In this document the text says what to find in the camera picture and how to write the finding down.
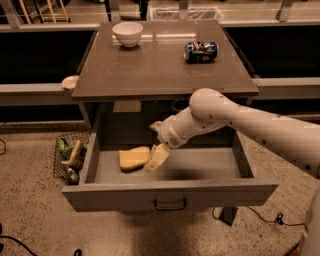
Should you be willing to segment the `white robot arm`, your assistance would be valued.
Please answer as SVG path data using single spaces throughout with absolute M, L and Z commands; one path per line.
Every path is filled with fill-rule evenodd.
M 274 154 L 320 178 L 320 126 L 306 121 L 238 105 L 216 90 L 195 91 L 189 106 L 151 129 L 157 132 L 159 144 L 151 149 L 144 165 L 148 171 L 158 169 L 177 149 L 197 135 L 233 128 Z

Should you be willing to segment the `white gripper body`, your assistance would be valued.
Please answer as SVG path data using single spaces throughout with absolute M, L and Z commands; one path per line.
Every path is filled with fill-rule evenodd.
M 170 149 L 177 149 L 186 143 L 174 128 L 174 117 L 159 121 L 156 129 L 158 140 Z

